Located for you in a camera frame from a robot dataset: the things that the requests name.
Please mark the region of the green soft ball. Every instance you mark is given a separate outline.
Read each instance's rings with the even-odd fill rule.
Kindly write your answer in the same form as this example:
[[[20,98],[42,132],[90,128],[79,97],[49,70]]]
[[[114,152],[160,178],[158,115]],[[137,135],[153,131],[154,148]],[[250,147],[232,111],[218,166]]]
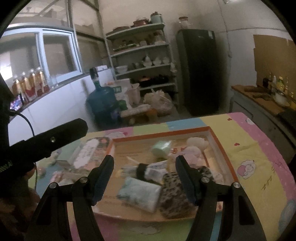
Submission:
[[[171,151],[172,141],[158,141],[155,143],[151,152],[156,158],[167,158]]]

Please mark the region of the black refrigerator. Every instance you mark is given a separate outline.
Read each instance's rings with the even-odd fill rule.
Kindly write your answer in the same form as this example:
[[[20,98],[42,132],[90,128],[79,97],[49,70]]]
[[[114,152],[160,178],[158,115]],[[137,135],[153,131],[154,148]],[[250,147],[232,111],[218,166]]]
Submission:
[[[213,114],[222,101],[222,79],[213,31],[181,29],[176,34],[184,106],[193,116]]]

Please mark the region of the brown cardboard wall panel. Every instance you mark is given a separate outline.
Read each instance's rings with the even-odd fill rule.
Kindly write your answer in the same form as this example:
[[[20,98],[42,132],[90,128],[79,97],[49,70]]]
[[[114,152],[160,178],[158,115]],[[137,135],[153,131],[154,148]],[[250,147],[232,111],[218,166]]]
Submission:
[[[270,35],[254,35],[254,64],[256,84],[271,73],[288,79],[288,89],[295,91],[295,43],[291,40]]]

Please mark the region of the pink white plush toy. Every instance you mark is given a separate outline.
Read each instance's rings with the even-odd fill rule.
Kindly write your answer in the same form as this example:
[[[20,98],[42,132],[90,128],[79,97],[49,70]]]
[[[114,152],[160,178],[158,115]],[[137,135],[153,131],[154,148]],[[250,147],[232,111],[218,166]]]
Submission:
[[[186,147],[177,153],[168,155],[168,166],[174,167],[177,156],[183,156],[190,167],[199,168],[208,166],[204,157],[204,151],[208,148],[209,142],[204,138],[192,137],[186,140]]]

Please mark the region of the glass jar on refrigerator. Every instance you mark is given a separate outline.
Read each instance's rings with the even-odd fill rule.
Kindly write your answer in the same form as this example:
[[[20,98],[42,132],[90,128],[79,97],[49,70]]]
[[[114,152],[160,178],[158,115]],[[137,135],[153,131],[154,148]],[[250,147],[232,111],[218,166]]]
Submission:
[[[180,23],[181,29],[189,29],[190,27],[189,18],[187,16],[179,17],[179,23]]]

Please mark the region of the blue water jug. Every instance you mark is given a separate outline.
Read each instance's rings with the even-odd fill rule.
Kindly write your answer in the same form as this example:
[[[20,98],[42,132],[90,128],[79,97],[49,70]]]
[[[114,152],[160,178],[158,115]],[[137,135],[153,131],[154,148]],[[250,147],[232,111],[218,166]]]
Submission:
[[[114,89],[100,85],[95,67],[90,68],[89,71],[95,90],[89,94],[86,103],[94,116],[95,124],[100,130],[117,128],[120,125],[121,115]]]

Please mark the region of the kitchen counter with bottles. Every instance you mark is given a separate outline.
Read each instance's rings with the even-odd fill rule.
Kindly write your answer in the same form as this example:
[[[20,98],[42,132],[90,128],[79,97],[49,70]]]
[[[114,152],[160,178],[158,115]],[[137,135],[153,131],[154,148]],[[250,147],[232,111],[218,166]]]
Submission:
[[[231,113],[249,117],[274,143],[284,160],[295,156],[295,110],[279,106],[261,86],[231,86]]]

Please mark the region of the plastic bag of vegetables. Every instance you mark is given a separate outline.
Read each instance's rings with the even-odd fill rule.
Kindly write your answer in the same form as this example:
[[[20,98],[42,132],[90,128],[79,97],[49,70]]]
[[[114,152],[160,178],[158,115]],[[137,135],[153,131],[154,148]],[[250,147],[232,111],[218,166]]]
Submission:
[[[174,104],[162,90],[152,90],[151,93],[144,95],[137,106],[123,110],[121,118],[129,125],[155,123],[160,117],[171,115],[174,109]]]

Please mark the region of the row of drink bottles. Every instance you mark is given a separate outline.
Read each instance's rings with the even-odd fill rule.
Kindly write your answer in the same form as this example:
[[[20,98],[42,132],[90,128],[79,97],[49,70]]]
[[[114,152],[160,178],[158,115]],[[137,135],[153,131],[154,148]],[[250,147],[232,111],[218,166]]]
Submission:
[[[36,69],[30,69],[29,73],[23,72],[19,76],[15,75],[12,91],[16,97],[20,97],[22,104],[28,104],[48,93],[50,88],[45,73],[39,66]]]

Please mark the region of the smartphone on windowsill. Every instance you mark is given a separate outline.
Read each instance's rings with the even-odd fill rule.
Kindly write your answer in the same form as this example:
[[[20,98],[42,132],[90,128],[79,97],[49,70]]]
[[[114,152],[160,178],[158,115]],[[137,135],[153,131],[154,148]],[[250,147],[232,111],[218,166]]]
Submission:
[[[10,110],[19,111],[25,105],[23,95],[19,93],[15,99],[10,103]]]

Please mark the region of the sliding glass window frame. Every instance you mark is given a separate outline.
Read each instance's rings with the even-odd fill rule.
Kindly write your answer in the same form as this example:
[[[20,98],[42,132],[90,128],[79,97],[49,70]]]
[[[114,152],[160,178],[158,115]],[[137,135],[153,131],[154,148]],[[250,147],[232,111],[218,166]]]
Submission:
[[[98,1],[28,1],[1,37],[1,76],[41,69],[56,82],[109,65]]]

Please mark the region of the leopard print fabric bow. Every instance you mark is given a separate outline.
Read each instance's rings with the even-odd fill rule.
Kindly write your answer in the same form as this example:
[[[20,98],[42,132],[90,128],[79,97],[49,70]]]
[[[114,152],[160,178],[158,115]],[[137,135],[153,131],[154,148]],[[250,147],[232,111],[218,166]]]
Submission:
[[[167,219],[184,218],[194,210],[177,172],[166,173],[159,197],[159,211]]]

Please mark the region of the floral white box lid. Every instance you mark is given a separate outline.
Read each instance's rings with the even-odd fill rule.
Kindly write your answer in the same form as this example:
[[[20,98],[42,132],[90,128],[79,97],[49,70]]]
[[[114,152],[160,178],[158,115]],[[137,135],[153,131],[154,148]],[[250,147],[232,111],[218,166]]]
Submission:
[[[78,148],[78,152],[71,162],[71,167],[79,172],[89,172],[93,168],[99,167],[106,156],[110,141],[108,137],[87,140]]]

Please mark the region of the packaged item with black band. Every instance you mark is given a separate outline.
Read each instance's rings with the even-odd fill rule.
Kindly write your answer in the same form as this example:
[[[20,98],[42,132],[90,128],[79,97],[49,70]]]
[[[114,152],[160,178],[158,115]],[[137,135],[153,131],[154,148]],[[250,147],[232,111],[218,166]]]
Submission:
[[[116,175],[118,177],[132,177],[146,182],[154,182],[160,185],[164,182],[164,175],[167,173],[167,160],[144,164],[139,163],[137,166],[123,167]]]

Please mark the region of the colourful cartoon play mat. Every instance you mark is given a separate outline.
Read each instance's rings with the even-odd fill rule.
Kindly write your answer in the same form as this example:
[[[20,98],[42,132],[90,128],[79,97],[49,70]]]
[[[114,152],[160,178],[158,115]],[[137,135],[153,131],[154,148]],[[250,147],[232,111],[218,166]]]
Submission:
[[[277,240],[295,213],[295,180],[273,142],[243,113],[228,113],[92,132],[87,138],[130,137],[209,126],[222,144],[260,219],[267,240]],[[98,216],[105,240],[185,240],[191,220],[163,223]]]

